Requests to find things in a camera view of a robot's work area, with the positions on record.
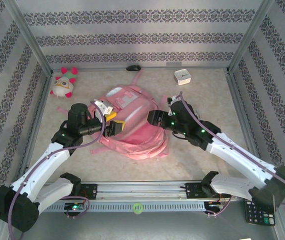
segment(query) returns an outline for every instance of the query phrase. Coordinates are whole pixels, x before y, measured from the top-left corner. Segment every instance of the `calculator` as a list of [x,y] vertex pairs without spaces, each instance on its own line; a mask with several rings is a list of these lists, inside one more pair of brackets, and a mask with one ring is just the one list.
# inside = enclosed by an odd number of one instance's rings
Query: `calculator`
[[263,226],[275,226],[275,215],[268,214],[261,210],[252,201],[244,201],[244,210],[246,215],[246,222],[249,224],[257,224]]

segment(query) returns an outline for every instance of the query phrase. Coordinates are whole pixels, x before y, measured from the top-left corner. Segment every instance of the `pink backpack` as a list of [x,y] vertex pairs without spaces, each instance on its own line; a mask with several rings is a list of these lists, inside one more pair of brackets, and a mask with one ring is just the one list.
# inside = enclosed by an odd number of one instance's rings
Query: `pink backpack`
[[[117,113],[112,120],[123,121],[125,125],[121,133],[111,137],[103,136],[100,143],[104,146],[91,150],[91,154],[114,150],[134,160],[168,155],[168,134],[161,127],[147,122],[149,111],[159,107],[149,92],[136,85],[141,73],[142,71],[139,71],[131,85],[119,85],[98,99],[111,103],[112,111]],[[165,102],[167,97],[163,96],[159,105]],[[92,116],[94,109],[93,105],[88,107]]]

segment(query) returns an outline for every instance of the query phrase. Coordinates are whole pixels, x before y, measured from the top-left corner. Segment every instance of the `plush toy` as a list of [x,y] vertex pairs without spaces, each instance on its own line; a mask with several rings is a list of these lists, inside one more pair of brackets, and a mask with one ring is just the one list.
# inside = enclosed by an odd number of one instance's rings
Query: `plush toy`
[[61,68],[62,76],[56,76],[56,81],[52,86],[50,94],[55,94],[56,96],[63,97],[66,96],[70,98],[73,94],[74,85],[76,82],[76,77],[78,74],[77,68],[73,67],[71,71],[67,68]]

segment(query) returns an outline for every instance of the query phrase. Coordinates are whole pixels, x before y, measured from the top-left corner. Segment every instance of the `patterned wallpaper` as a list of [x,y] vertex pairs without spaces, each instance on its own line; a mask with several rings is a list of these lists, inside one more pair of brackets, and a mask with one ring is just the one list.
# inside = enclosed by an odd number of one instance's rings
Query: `patterned wallpaper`
[[0,0],[0,186],[17,177],[46,79]]
[[55,70],[133,63],[227,67],[261,2],[17,1]]
[[233,76],[260,156],[285,164],[285,0],[273,3]]

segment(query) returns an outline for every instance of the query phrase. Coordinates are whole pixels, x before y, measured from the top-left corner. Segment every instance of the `pink plush toy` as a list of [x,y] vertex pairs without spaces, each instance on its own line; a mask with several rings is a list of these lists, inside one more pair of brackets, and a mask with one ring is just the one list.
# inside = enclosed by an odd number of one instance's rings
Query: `pink plush toy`
[[67,68],[62,67],[61,73],[62,76],[56,76],[56,81],[52,86],[50,94],[55,94],[59,97],[66,96],[67,98],[70,98],[73,95],[73,83],[76,82],[78,69],[76,67],[73,67],[71,71],[68,71]]

